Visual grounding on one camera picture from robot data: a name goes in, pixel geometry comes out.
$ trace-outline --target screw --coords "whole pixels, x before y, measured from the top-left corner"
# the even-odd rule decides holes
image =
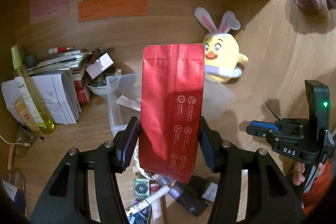
[[[104,145],[105,145],[106,148],[111,148],[114,145],[114,143],[113,143],[113,141],[107,141],[107,142],[104,143]]]
[[[231,146],[231,143],[229,141],[223,141],[222,146],[225,148],[229,148]]]
[[[263,155],[263,156],[267,155],[267,150],[265,148],[259,148],[258,152],[259,152],[260,155]]]
[[[71,148],[69,151],[68,151],[68,153],[70,154],[70,155],[75,155],[76,153],[78,152],[78,150],[77,150],[77,148]]]

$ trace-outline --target pink sticky note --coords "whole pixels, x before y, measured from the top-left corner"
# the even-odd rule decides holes
[[[30,0],[30,24],[69,13],[69,0]]]

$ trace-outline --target orange sleeve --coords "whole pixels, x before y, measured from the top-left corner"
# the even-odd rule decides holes
[[[315,179],[311,189],[308,193],[302,195],[302,202],[304,205],[304,213],[308,215],[311,210],[315,207],[315,205],[322,198],[326,190],[328,189],[331,183],[331,173],[330,173],[330,165],[328,161],[325,163],[325,169],[322,175]]]

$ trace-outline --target plush toy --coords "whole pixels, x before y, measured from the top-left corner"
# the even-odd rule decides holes
[[[217,30],[210,14],[202,7],[195,10],[195,17],[209,31],[204,37],[205,69],[213,78],[221,83],[237,78],[242,74],[237,63],[246,63],[247,56],[239,53],[239,46],[229,30],[239,30],[240,23],[233,12],[227,11]]]

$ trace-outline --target packet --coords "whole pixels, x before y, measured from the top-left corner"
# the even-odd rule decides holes
[[[188,183],[202,110],[204,46],[147,46],[143,52],[139,162]]]

